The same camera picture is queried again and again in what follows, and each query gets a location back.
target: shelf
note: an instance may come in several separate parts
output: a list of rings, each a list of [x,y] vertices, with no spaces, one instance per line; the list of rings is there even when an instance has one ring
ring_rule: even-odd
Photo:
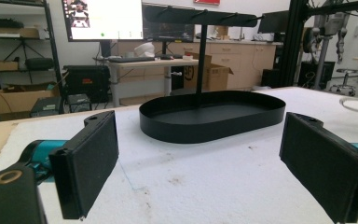
[[[48,39],[40,39],[40,38],[34,38],[34,37],[4,37],[4,36],[0,36],[0,39],[11,39],[11,40],[48,40]]]
[[[18,6],[28,6],[28,7],[43,7],[43,2],[41,1],[19,1],[19,0],[0,0],[0,4],[10,4]]]
[[[0,71],[0,73],[27,73],[27,72],[54,72],[54,70],[51,68],[49,70],[28,70],[28,69],[20,69],[20,70],[12,70],[12,71]]]

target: white countertop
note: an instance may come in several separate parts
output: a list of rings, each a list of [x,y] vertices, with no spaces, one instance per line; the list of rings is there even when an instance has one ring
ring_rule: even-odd
[[[261,91],[349,142],[358,113],[341,95],[301,88]],[[28,120],[11,132],[0,170],[35,139],[70,139],[90,114]],[[48,223],[332,223],[279,157],[283,122],[202,144],[160,142],[140,130],[138,107],[116,111],[119,159],[88,217],[63,220],[54,183],[39,186]]]
[[[195,43],[200,42],[199,39],[194,39]],[[214,44],[243,44],[243,45],[283,45],[282,42],[266,42],[266,41],[252,41],[252,40],[207,40],[207,43]]]

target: metal shelving unit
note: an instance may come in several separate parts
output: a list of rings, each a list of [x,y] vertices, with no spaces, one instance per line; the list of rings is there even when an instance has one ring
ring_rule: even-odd
[[[53,25],[52,25],[52,21],[51,21],[51,13],[50,13],[50,8],[48,3],[43,0],[43,1],[15,1],[15,0],[0,0],[0,4],[9,4],[9,5],[16,5],[16,6],[25,6],[25,7],[38,7],[38,8],[43,8],[44,9],[44,14],[46,17],[46,22],[47,22],[47,27],[48,27],[48,36],[49,39],[44,39],[44,40],[40,40],[40,41],[49,41],[50,44],[50,48],[51,48],[51,54],[52,54],[52,59],[53,59],[53,72],[55,73],[55,77],[57,80],[57,83],[59,84],[59,90],[60,93],[63,93],[63,89],[62,89],[62,76],[61,76],[61,71],[60,71],[60,65],[59,65],[59,60],[58,60],[58,54],[57,54],[57,47],[56,47],[56,43],[55,43],[55,38],[54,38],[54,30],[53,30]],[[26,37],[0,37],[0,41],[6,41],[6,40],[15,40],[15,41],[20,41],[20,44],[11,52],[13,53],[15,50],[17,50],[19,47],[23,47],[23,52],[24,52],[24,56],[25,58],[27,58],[26,55],[26,50],[25,48],[31,49],[33,52],[35,52],[36,54],[38,54],[39,56],[43,57],[43,55],[41,55],[40,53],[38,53],[35,49],[31,48],[30,46],[28,46],[26,44],[26,41],[29,40],[33,40],[33,41],[37,41],[39,39],[37,38],[26,38]],[[18,71],[13,71],[13,72],[28,72],[30,73],[29,70],[27,69],[19,69]]]

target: office chair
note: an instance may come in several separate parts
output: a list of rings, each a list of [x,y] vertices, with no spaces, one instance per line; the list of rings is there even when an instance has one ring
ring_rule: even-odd
[[[330,87],[329,91],[332,91],[333,88],[337,88],[336,92],[341,92],[342,90],[345,89],[350,89],[350,91],[348,92],[349,96],[354,96],[356,94],[356,89],[354,86],[348,85],[348,77],[350,76],[351,73],[358,73],[358,70],[356,69],[343,69],[343,68],[338,68],[337,72],[339,73],[345,73],[345,77],[344,77],[344,82],[341,85],[333,85]]]

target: black tray rim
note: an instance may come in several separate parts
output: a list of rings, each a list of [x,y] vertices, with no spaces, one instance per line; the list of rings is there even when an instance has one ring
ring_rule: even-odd
[[[220,105],[261,106],[265,112],[201,124],[169,123],[155,119],[161,114]],[[283,120],[285,106],[285,101],[279,98],[251,91],[211,91],[159,97],[139,107],[140,127],[146,135],[163,142],[204,143],[278,124]]]

